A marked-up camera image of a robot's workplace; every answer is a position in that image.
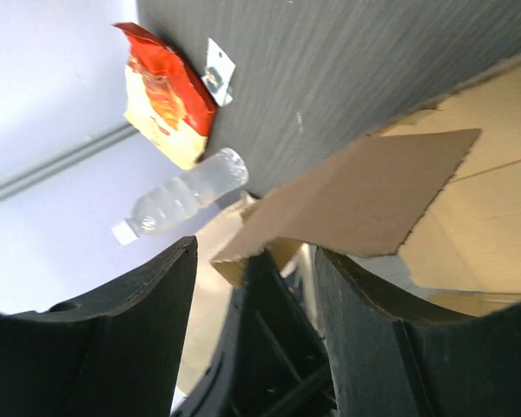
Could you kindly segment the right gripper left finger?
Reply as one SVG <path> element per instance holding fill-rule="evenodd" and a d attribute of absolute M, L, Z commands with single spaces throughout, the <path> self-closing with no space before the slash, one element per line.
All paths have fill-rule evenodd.
<path fill-rule="evenodd" d="M 197 268 L 193 236 L 49 310 L 0 314 L 0 416 L 167 416 Z"/>

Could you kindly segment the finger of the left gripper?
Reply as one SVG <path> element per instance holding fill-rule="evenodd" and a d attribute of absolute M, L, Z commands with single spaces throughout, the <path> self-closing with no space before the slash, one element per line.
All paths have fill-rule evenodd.
<path fill-rule="evenodd" d="M 247 261 L 213 359 L 175 416 L 331 416 L 326 348 L 269 253 Z"/>

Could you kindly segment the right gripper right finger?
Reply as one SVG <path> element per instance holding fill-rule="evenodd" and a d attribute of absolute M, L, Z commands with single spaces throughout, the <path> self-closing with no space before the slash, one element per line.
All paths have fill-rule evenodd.
<path fill-rule="evenodd" d="M 472 317 L 327 249 L 314 257 L 341 416 L 521 416 L 521 302 Z"/>

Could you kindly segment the large cardboard box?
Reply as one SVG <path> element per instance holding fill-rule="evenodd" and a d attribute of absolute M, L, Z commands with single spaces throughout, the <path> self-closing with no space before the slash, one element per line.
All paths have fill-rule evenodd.
<path fill-rule="evenodd" d="M 521 301 L 521 54 L 354 140 L 246 211 L 212 260 L 285 266 L 310 243 L 405 272 L 458 311 Z"/>

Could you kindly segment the small white tag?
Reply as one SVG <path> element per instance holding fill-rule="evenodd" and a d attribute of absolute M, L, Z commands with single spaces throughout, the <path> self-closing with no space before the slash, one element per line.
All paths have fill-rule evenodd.
<path fill-rule="evenodd" d="M 232 101 L 232 80 L 236 65 L 229 55 L 212 39 L 208 39 L 207 61 L 201 77 L 211 97 L 220 107 L 228 106 Z"/>

